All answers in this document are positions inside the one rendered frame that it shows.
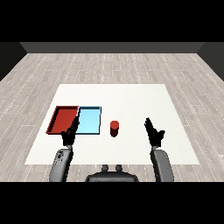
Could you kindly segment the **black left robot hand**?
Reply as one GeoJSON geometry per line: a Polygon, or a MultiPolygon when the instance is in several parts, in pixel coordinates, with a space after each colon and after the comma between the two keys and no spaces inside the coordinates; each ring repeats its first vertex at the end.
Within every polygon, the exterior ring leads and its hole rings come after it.
{"type": "Polygon", "coordinates": [[[72,146],[74,144],[74,139],[75,139],[76,131],[78,129],[79,124],[80,124],[79,117],[76,116],[72,121],[72,125],[67,129],[67,131],[60,132],[64,146],[68,146],[68,145],[72,146]]]}

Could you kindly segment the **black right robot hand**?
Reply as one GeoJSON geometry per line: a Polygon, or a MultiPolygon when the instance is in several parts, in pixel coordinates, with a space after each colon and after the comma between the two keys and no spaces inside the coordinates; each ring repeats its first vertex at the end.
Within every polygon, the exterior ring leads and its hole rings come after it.
{"type": "Polygon", "coordinates": [[[152,124],[151,119],[149,117],[146,118],[146,120],[144,122],[144,127],[146,128],[148,138],[149,138],[149,141],[150,141],[150,145],[152,147],[160,147],[161,142],[162,142],[162,140],[164,139],[164,136],[165,136],[165,131],[164,130],[157,131],[153,127],[153,124],[152,124]]]}

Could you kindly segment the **red shallow open box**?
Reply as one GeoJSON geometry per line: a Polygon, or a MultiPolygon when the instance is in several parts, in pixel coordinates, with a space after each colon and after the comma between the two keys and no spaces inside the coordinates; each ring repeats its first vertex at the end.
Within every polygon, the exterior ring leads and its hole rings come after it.
{"type": "Polygon", "coordinates": [[[67,131],[77,115],[78,108],[78,106],[57,106],[45,133],[59,135],[61,131],[67,131]]]}

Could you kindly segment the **light blue shallow open box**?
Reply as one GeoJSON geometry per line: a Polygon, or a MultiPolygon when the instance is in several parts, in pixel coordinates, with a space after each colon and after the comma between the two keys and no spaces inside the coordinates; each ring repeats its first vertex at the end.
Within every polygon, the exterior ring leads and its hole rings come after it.
{"type": "Polygon", "coordinates": [[[99,135],[102,108],[99,106],[81,106],[78,110],[80,124],[77,135],[99,135]]]}

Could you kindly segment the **small red can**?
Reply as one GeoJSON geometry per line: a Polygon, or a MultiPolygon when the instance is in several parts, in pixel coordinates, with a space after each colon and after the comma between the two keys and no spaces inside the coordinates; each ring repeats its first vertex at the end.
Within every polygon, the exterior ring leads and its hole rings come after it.
{"type": "Polygon", "coordinates": [[[119,130],[119,122],[118,121],[112,121],[110,123],[110,135],[112,137],[116,137],[118,135],[119,130]]]}

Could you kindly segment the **dark grey robot body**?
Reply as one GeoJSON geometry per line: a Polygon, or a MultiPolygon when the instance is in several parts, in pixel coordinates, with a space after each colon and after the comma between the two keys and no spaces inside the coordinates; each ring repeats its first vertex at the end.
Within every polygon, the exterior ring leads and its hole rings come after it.
{"type": "Polygon", "coordinates": [[[104,164],[100,172],[88,175],[86,182],[138,182],[138,177],[124,172],[120,164],[115,166],[115,171],[109,171],[109,166],[104,164]]]}

